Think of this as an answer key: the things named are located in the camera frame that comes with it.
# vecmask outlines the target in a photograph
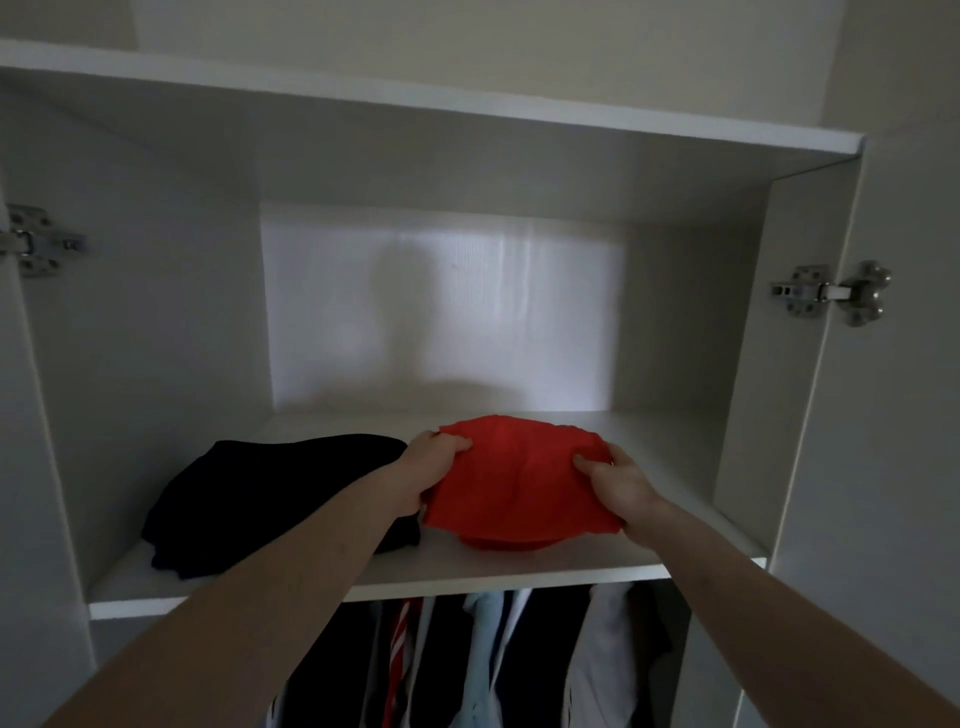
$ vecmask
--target wardrobe back panel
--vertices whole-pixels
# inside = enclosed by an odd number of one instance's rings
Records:
[[[752,231],[279,204],[261,214],[279,412],[729,400]]]
[[[35,101],[0,108],[9,201],[89,236],[57,277],[23,281],[88,585],[173,474],[270,415],[257,210]]]

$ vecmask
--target person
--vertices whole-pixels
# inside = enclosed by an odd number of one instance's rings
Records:
[[[253,725],[395,517],[416,513],[469,440],[424,432],[391,465],[196,591],[97,672],[47,728]],[[611,445],[574,459],[626,535],[653,549],[771,728],[960,726],[960,711],[709,526]]]

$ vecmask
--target door hinge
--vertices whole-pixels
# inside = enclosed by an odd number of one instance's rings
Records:
[[[831,301],[845,312],[848,326],[862,327],[883,315],[880,291],[890,285],[890,271],[875,260],[864,260],[856,273],[831,283],[826,265],[799,265],[790,280],[770,284],[770,295],[786,305],[792,316],[822,316]]]
[[[41,207],[7,205],[7,212],[10,231],[0,232],[0,255],[16,255],[23,278],[54,276],[61,253],[86,251],[85,235],[59,230]]]

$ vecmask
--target closet shelf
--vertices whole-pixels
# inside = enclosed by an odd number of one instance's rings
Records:
[[[346,432],[369,432],[409,440],[471,415],[280,415],[252,440],[296,442]],[[538,412],[518,416],[577,425],[598,432],[628,451],[666,497],[700,517],[758,563],[766,553],[710,503],[724,421],[690,413]],[[153,548],[141,542],[90,591],[91,619],[163,615],[209,578],[181,581],[150,566]],[[423,529],[420,546],[371,559],[347,601],[441,595],[520,587],[553,587],[659,579],[659,557],[622,534],[587,535],[526,553],[480,551],[452,534]]]

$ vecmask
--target upper shelf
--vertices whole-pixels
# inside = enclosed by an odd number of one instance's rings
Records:
[[[0,79],[260,200],[758,228],[856,133],[0,40]]]
[[[723,422],[701,415],[541,412],[521,415],[558,425],[577,425],[622,445],[664,496],[700,517],[755,561],[764,551],[710,504],[723,441]],[[347,432],[409,440],[418,432],[453,422],[456,416],[284,415],[272,418],[253,438],[294,442]],[[150,566],[152,549],[140,543],[90,592],[92,619],[162,615],[209,579],[180,581]],[[453,536],[425,528],[420,546],[374,556],[347,600],[441,595],[521,587],[551,587],[664,578],[653,551],[622,534],[588,535],[530,552],[481,551]]]

